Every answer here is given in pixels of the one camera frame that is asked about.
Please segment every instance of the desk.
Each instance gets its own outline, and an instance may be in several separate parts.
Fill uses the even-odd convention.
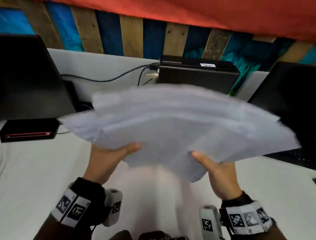
[[[72,133],[0,144],[0,239],[33,239],[67,185],[83,175],[89,155],[90,144]],[[316,171],[266,157],[242,160],[236,167],[242,189],[261,201],[288,240],[315,239]],[[134,239],[157,229],[202,239],[198,207],[221,204],[207,175],[190,184],[161,166],[130,169],[121,162],[104,187],[117,188],[124,197],[118,223],[97,226],[96,240],[123,229]]]

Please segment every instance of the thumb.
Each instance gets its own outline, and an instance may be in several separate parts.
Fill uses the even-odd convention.
[[[191,152],[191,156],[200,163],[208,172],[213,172],[216,167],[216,163],[213,162],[208,156],[201,152],[193,151]]]
[[[126,156],[137,152],[142,146],[139,143],[130,143],[121,148],[112,151],[112,156],[118,161],[123,160]]]

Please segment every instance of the stack of paper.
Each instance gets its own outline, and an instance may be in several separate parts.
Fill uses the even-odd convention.
[[[164,165],[190,182],[206,171],[191,157],[205,152],[216,162],[299,148],[279,117],[241,100],[189,85],[152,85],[93,95],[94,111],[60,121],[77,136],[104,148],[131,142],[142,149],[130,167]]]

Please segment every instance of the orange fabric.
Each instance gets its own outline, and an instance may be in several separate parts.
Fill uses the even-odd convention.
[[[53,0],[118,14],[316,42],[316,0]]]

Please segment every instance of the computer monitor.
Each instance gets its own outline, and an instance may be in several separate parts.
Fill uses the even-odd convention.
[[[249,103],[281,117],[300,141],[304,154],[315,158],[316,66],[278,62]]]
[[[40,36],[0,35],[0,43],[0,121],[75,112]]]

